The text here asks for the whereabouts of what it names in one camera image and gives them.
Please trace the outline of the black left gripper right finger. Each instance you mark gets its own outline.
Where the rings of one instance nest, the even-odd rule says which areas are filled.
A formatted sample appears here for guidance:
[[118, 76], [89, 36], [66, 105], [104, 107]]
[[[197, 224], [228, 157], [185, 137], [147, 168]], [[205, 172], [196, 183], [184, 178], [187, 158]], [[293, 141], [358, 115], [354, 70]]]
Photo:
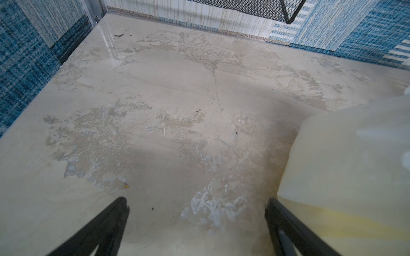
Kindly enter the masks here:
[[339, 255], [277, 199], [269, 199], [264, 217], [277, 256]]

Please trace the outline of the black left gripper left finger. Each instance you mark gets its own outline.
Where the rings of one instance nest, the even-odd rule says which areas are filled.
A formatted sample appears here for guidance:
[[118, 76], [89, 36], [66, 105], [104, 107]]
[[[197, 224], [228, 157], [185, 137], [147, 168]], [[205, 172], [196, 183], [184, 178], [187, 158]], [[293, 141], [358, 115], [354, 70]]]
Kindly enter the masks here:
[[125, 231], [130, 208], [118, 197], [50, 256], [116, 256]]

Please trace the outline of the white plastic bag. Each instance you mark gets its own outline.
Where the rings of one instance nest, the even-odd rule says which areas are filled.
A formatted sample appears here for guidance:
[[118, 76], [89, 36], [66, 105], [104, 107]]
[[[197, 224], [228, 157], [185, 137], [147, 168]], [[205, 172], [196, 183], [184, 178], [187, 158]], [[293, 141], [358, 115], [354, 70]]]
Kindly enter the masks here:
[[409, 255], [409, 93], [303, 121], [277, 197], [341, 255]]

